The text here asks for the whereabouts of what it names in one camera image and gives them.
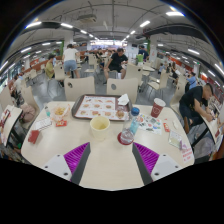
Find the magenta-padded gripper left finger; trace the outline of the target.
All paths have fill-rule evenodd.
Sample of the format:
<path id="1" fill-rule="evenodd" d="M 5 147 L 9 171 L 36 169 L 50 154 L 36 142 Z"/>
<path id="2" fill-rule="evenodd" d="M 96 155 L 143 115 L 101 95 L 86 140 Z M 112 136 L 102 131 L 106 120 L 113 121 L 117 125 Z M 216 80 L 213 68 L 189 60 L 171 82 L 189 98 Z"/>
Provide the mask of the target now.
<path id="1" fill-rule="evenodd" d="M 90 154 L 90 143 L 84 143 L 66 154 L 56 154 L 42 169 L 72 183 L 79 184 Z"/>

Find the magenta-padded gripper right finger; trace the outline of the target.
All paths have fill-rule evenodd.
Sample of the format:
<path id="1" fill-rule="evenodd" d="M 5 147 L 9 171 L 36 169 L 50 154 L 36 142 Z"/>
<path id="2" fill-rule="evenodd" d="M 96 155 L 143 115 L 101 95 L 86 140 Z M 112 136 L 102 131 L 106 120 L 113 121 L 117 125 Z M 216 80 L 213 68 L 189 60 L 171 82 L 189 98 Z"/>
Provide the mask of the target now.
<path id="1" fill-rule="evenodd" d="M 153 150 L 136 142 L 132 145 L 132 153 L 136 159 L 144 185 L 182 169 L 182 167 L 169 155 L 159 155 Z"/>

